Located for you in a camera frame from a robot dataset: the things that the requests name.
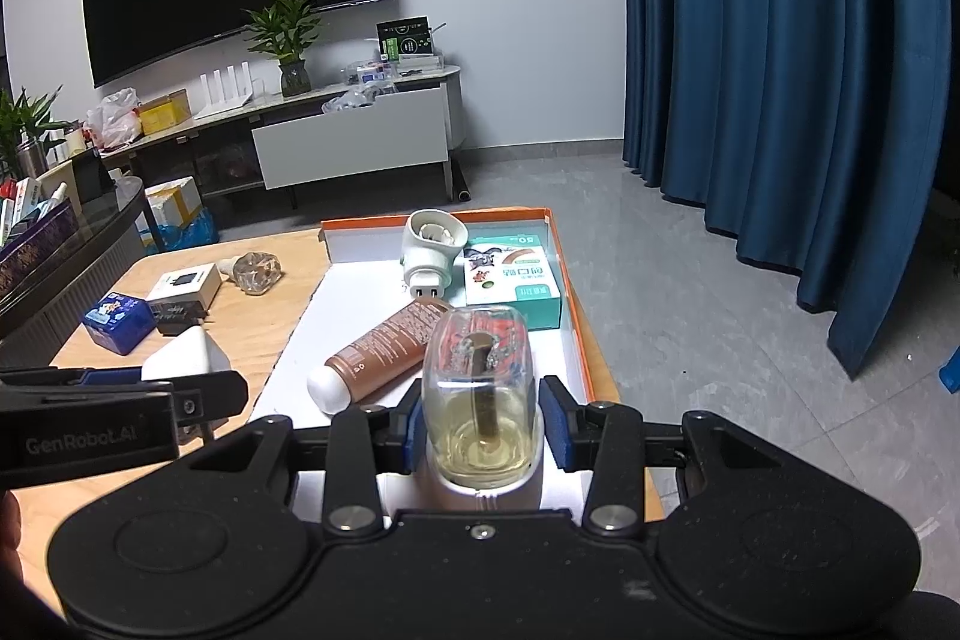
yellow liquid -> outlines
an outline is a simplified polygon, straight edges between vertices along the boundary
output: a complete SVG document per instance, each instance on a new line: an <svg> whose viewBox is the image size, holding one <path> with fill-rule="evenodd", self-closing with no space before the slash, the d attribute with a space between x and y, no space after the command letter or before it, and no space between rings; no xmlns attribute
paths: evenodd
<svg viewBox="0 0 960 640"><path fill-rule="evenodd" d="M440 433L434 455L443 477L469 488L497 488L518 480L533 458L533 437L520 399L497 394L496 433L491 435L478 431L470 394L457 396L442 410L445 420L430 427Z"/></svg>

screw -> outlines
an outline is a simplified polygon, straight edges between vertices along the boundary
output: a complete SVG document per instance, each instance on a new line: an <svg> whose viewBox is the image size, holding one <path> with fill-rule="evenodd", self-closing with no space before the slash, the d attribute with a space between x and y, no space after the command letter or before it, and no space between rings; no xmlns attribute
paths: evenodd
<svg viewBox="0 0 960 640"><path fill-rule="evenodd" d="M488 540L496 534L496 527L490 524L477 524L470 529L470 536L474 540Z"/></svg>
<svg viewBox="0 0 960 640"><path fill-rule="evenodd" d="M590 514L590 523L603 531L622 531L637 523L637 514L625 504L602 504Z"/></svg>
<svg viewBox="0 0 960 640"><path fill-rule="evenodd" d="M361 504L346 504L333 510L328 520L341 531L357 531L371 525L376 520L376 513Z"/></svg>

curtain fold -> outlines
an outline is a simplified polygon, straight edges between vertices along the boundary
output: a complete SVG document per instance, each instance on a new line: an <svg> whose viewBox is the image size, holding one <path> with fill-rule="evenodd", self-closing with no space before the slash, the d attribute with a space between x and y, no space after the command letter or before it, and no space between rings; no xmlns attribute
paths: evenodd
<svg viewBox="0 0 960 640"><path fill-rule="evenodd" d="M856 374L932 184L949 0L627 2L624 160L741 259L800 271Z"/></svg>

clear plastic cover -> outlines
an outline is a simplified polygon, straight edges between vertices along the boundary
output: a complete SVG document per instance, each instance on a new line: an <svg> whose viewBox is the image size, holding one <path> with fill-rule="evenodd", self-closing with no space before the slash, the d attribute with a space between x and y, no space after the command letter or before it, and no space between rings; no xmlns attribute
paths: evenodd
<svg viewBox="0 0 960 640"><path fill-rule="evenodd" d="M523 316L499 305L445 314L424 359L424 419L443 477L479 489L518 480L536 450L535 414Z"/></svg>

green and white box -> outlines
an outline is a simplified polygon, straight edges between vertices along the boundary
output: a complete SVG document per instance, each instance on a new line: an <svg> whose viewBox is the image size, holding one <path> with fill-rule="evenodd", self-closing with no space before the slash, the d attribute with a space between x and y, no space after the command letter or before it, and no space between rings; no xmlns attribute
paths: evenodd
<svg viewBox="0 0 960 640"><path fill-rule="evenodd" d="M560 328L560 289L534 234L477 237L464 248L467 304L508 304L527 328Z"/></svg>

